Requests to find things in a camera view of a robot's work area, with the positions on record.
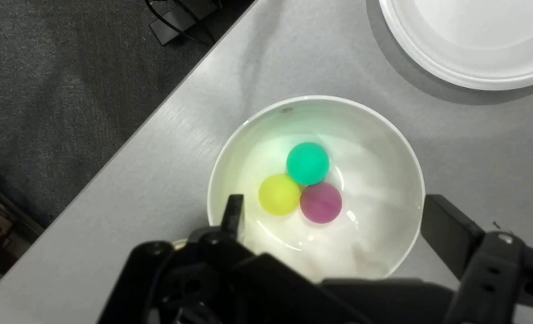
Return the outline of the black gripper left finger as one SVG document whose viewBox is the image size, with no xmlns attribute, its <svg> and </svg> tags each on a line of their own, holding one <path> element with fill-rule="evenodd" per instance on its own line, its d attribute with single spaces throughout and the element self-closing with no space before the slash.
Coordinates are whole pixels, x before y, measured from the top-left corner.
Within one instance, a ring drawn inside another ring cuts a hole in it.
<svg viewBox="0 0 533 324">
<path fill-rule="evenodd" d="M 246 203 L 246 198 L 242 194 L 231 194 L 228 198 L 220 229 L 231 238 L 238 238 L 240 221 L 244 216 L 244 203 Z"/>
</svg>

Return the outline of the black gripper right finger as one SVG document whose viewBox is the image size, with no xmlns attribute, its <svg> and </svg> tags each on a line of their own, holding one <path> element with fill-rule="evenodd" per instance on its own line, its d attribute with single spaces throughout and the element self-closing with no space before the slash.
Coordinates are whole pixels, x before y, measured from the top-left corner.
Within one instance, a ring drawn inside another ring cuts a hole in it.
<svg viewBox="0 0 533 324">
<path fill-rule="evenodd" d="M 447 268 L 462 279 L 485 230 L 444 194 L 427 194 L 422 236 Z"/>
</svg>

